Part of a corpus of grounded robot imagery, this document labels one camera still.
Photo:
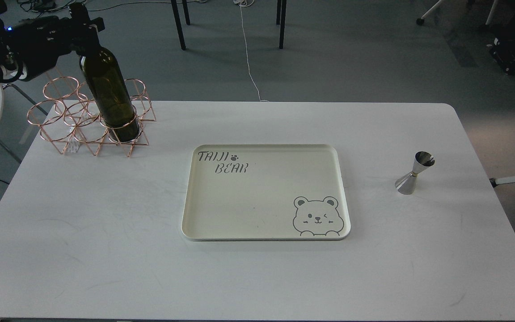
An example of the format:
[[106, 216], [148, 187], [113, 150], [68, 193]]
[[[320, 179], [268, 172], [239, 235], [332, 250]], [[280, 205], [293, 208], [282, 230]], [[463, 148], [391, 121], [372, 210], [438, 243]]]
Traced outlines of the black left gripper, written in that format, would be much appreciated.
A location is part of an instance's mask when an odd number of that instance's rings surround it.
[[56, 66], [59, 57], [75, 51], [90, 56], [101, 49], [102, 17], [92, 20], [84, 2], [68, 5], [70, 18], [58, 16], [22, 20], [8, 27], [5, 41], [18, 65], [19, 80], [30, 81]]

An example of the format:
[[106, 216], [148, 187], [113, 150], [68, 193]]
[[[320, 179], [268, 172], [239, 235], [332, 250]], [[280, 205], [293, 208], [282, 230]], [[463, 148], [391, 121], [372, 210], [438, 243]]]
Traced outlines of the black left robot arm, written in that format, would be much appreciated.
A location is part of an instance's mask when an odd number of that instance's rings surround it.
[[[0, 0], [0, 15], [8, 10]], [[90, 18], [84, 3], [69, 5], [70, 17], [37, 17], [6, 25], [0, 18], [0, 84], [30, 81], [53, 69], [59, 57], [83, 55], [105, 28], [100, 17]]]

